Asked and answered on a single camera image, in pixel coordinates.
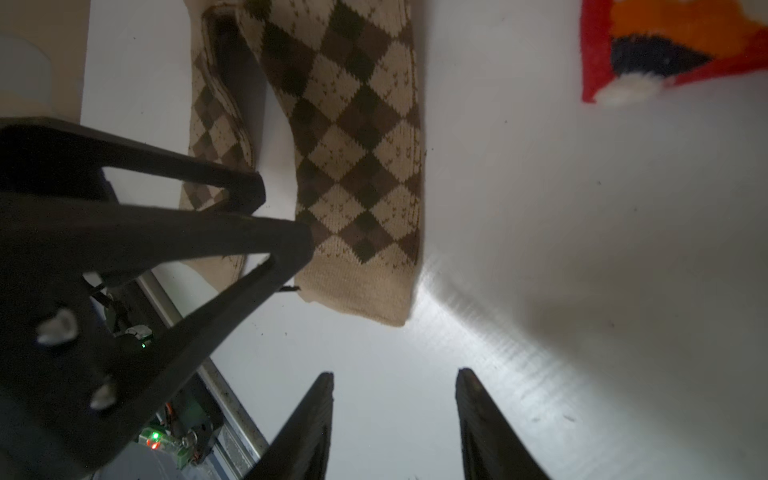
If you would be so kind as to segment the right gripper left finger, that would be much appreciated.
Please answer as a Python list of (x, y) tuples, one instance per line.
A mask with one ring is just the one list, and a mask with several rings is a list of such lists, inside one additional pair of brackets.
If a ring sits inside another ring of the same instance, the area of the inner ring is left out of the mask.
[(334, 375), (321, 373), (244, 479), (319, 480), (326, 477), (333, 389)]

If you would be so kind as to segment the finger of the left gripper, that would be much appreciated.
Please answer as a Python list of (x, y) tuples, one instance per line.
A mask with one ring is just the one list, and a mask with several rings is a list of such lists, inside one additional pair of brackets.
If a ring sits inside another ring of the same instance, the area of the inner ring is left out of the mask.
[(116, 201), (105, 167), (223, 189), (215, 211), (250, 215), (265, 203), (256, 172), (169, 150), (49, 117), (1, 119), (1, 190), (49, 197)]

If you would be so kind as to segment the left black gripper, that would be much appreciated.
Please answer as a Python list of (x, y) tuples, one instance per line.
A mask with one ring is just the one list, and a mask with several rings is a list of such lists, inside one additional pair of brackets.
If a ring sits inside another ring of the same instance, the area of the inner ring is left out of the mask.
[[(138, 285), (163, 263), (239, 254), (265, 260), (173, 326)], [(2, 472), (109, 463), (311, 255), (295, 221), (3, 194)]]

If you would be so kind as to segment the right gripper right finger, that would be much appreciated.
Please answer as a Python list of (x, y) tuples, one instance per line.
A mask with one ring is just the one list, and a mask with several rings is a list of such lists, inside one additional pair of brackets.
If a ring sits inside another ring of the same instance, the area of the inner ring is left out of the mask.
[(459, 370), (455, 397), (466, 479), (549, 478), (473, 370)]

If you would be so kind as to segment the brown argyle sock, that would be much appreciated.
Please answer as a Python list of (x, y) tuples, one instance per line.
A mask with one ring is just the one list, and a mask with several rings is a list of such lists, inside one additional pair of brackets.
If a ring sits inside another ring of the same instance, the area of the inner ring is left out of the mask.
[[(191, 157), (255, 171), (253, 145), (246, 132), (241, 112), (223, 79), (216, 47), (224, 41), (221, 23), (234, 22), (234, 37), (245, 41), (251, 59), (262, 51), (265, 23), (255, 19), (246, 8), (249, 1), (183, 1), (191, 27), (192, 105), (189, 127)], [(227, 200), (223, 187), (185, 181), (179, 206), (183, 210), (202, 211)], [(236, 282), (243, 271), (245, 256), (209, 257), (185, 261), (217, 292)]]
[(302, 299), (389, 326), (410, 315), (423, 155), (406, 1), (246, 1), (238, 26), (292, 134)]

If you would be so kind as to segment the red christmas sock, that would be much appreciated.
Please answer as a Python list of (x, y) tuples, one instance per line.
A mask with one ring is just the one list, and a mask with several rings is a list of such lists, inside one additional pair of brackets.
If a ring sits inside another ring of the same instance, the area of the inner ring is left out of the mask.
[(584, 1), (582, 100), (641, 102), (680, 85), (767, 67), (764, 1)]

